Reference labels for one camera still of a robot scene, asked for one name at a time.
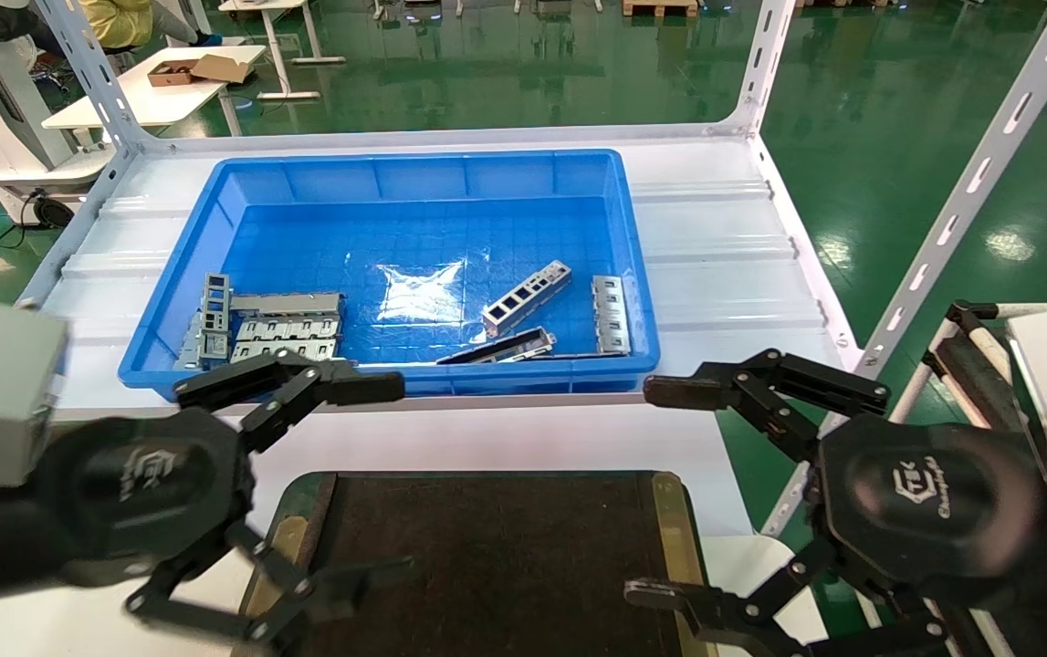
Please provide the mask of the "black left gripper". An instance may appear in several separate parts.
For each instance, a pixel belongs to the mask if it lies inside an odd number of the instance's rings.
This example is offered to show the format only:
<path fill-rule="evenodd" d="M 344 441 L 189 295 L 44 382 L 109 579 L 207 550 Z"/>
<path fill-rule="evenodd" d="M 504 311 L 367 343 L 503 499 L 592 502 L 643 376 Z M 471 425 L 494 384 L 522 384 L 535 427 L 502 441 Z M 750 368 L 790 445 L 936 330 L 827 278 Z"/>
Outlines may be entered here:
<path fill-rule="evenodd" d="M 293 565 L 242 520 L 255 492 L 248 453 L 265 452 L 320 406 L 403 397 L 398 371 L 360 373 L 346 360 L 279 349 L 177 383 L 184 411 L 77 425 L 52 441 L 23 484 L 0 486 L 0 596 L 103 588 L 152 571 L 125 602 L 139 624 L 283 652 L 310 625 L 351 617 L 374 588 L 410 577 L 414 558 L 311 573 Z M 211 415 L 248 401 L 257 408 L 238 433 Z M 182 582 L 231 550 L 272 583 L 271 608 L 248 616 L 173 599 Z"/>

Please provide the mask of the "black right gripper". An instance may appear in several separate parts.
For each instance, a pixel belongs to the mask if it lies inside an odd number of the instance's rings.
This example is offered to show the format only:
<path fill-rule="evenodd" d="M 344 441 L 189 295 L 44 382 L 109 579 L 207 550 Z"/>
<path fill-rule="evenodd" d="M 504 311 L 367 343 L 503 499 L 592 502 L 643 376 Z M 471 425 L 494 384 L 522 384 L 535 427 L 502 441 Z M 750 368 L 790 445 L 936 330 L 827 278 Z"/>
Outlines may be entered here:
<path fill-rule="evenodd" d="M 844 417 L 881 415 L 884 384 L 800 355 L 766 349 L 703 362 L 690 377 L 644 379 L 655 407 L 731 409 L 793 462 L 812 462 L 819 428 L 793 401 Z M 823 438 L 818 471 L 829 531 L 748 596 L 669 579 L 629 579 L 632 606 L 677 612 L 704 643 L 751 656 L 925 656 L 948 629 L 919 598 L 989 611 L 1009 639 L 1047 656 L 1047 485 L 1027 438 L 962 423 L 906 425 L 877 416 Z M 824 571 L 861 564 L 890 588 L 900 619 L 803 644 L 775 617 Z"/>

